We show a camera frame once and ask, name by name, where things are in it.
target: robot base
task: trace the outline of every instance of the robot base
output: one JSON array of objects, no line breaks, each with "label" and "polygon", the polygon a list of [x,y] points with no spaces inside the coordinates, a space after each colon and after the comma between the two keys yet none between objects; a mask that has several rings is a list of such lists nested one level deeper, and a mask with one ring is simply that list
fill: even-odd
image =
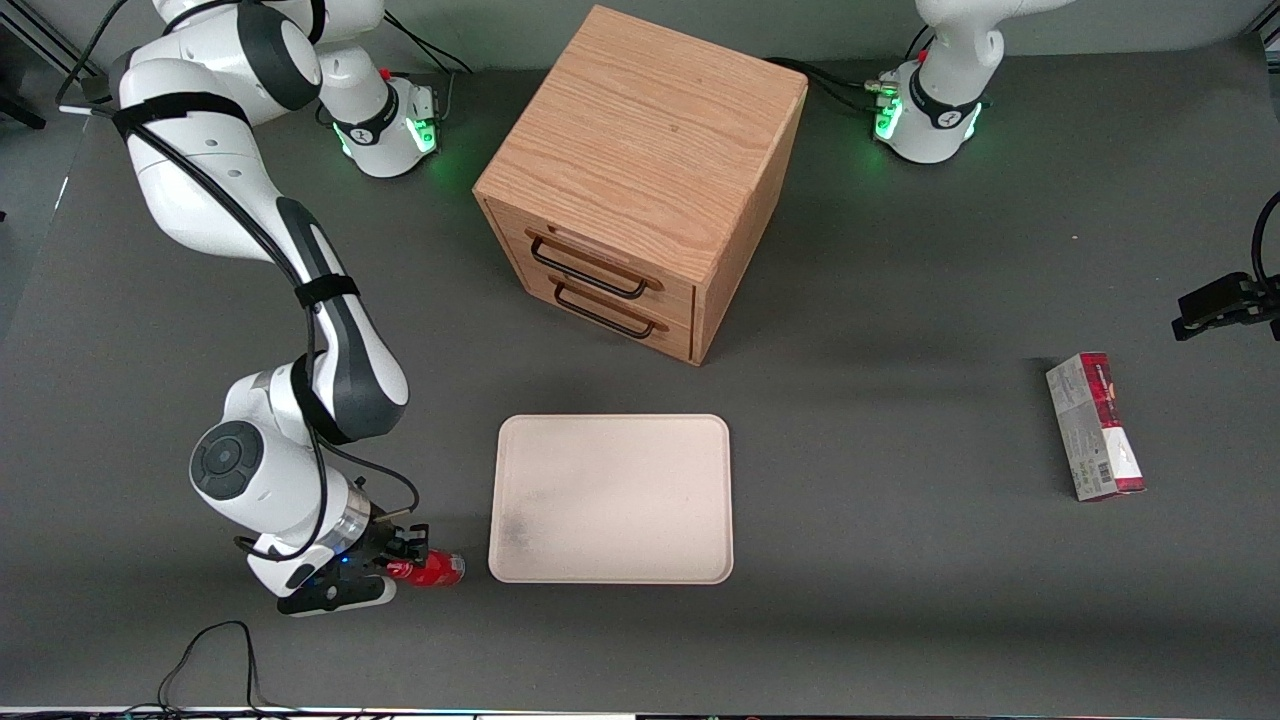
[{"label": "robot base", "polygon": [[[881,73],[881,82],[888,87],[902,88],[920,67],[911,60],[901,67]],[[929,115],[915,104],[910,92],[895,91],[882,95],[882,108],[876,115],[872,137],[888,145],[902,159],[922,165],[932,165],[950,159],[966,140],[973,137],[982,105],[978,105],[968,118],[957,117],[951,128],[933,127]]]}]

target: drawer handle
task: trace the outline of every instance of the drawer handle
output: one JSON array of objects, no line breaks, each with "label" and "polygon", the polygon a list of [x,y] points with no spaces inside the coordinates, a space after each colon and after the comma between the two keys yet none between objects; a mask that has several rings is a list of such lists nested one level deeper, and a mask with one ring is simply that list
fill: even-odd
[{"label": "drawer handle", "polygon": [[581,270],[575,270],[573,268],[570,268],[568,265],[566,265],[563,263],[557,263],[556,260],[552,260],[550,258],[548,258],[548,256],[538,252],[541,249],[543,245],[545,245],[543,242],[543,238],[540,238],[540,237],[535,237],[534,238],[534,245],[530,249],[530,252],[534,254],[534,260],[538,260],[539,263],[541,263],[543,265],[547,265],[548,268],[552,268],[553,270],[559,270],[559,272],[564,273],[566,275],[568,275],[571,278],[580,279],[580,281],[585,282],[586,284],[589,284],[589,286],[591,286],[594,288],[603,290],[604,292],[608,292],[609,295],[617,295],[622,300],[635,300],[635,299],[640,297],[641,295],[644,295],[645,288],[649,287],[649,281],[645,281],[645,279],[641,279],[640,284],[637,284],[635,290],[630,290],[630,291],[628,290],[622,290],[621,287],[617,287],[617,286],[612,286],[612,284],[609,284],[609,283],[607,283],[607,282],[604,282],[602,279],[593,278],[591,275],[589,275],[589,274],[586,274],[586,273],[584,273]]},{"label": "drawer handle", "polygon": [[631,340],[648,338],[649,336],[653,334],[653,329],[658,325],[658,323],[649,320],[649,323],[645,325],[643,331],[634,331],[621,323],[614,323],[613,320],[605,318],[604,315],[600,315],[598,313],[591,313],[590,310],[582,307],[581,305],[575,305],[568,300],[564,300],[563,293],[564,293],[564,283],[556,283],[556,302],[561,307],[571,313],[577,313],[579,315],[586,318],[588,320],[595,320],[596,323],[609,328],[611,331],[618,331],[620,333],[630,337]]}]

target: gray table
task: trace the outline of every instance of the gray table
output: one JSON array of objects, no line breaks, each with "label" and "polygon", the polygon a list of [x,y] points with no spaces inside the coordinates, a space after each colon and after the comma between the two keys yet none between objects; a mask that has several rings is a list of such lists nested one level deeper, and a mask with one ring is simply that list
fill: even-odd
[{"label": "gray table", "polygon": [[[0,356],[0,698],[141,702],[195,630],[242,618],[282,702],[1275,717],[1280,356],[1265,328],[1169,329],[1179,295],[1247,266],[1280,186],[1263,73],[1256,41],[1014,59],[937,168],[814,95],[701,369],[507,266],[470,187],[539,74],[462,78],[444,152],[390,182],[306,114],[262,128],[412,386],[358,451],[417,478],[471,562],[454,589],[307,620],[275,615],[184,478],[227,387],[300,351],[297,306],[271,268],[166,240],[91,123]],[[1112,354],[1144,496],[1071,496],[1042,372],[1082,350]],[[502,420],[649,411],[731,425],[732,578],[489,578]],[[238,643],[211,638],[175,698],[239,702]]]}]

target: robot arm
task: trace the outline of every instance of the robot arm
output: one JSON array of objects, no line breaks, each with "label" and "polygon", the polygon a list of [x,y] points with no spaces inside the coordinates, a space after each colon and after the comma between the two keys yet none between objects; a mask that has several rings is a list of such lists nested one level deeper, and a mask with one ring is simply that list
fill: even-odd
[{"label": "robot arm", "polygon": [[937,33],[924,60],[882,73],[882,114],[874,137],[913,163],[941,163],[973,136],[979,99],[1005,59],[1002,20],[1074,0],[916,0]]},{"label": "robot arm", "polygon": [[[232,386],[189,469],[211,507],[259,533],[250,568],[282,611],[303,615],[387,602],[394,582],[381,575],[397,569],[421,583],[433,559],[425,538],[411,537],[416,528],[396,527],[362,480],[324,465],[315,445],[316,433],[340,445],[389,432],[408,384],[320,223],[269,178],[251,127],[319,96],[357,167],[387,177],[434,150],[421,142],[422,124],[434,140],[434,102],[429,90],[388,82],[344,42],[380,22],[380,0],[332,3],[314,18],[316,6],[325,4],[156,0],[170,28],[113,72],[115,123],[160,228],[200,252],[276,264],[324,337],[314,368],[303,356]],[[343,42],[316,54],[312,42],[329,38]],[[138,128],[198,168],[247,220]],[[255,223],[262,232],[251,234]],[[444,557],[461,577],[461,559]]]}]

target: wooden cube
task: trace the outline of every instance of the wooden cube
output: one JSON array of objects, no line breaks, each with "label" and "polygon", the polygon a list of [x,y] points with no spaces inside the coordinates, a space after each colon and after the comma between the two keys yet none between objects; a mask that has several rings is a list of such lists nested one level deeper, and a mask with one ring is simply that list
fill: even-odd
[{"label": "wooden cube", "polygon": [[595,6],[474,192],[530,295],[699,365],[778,202],[806,87]]}]

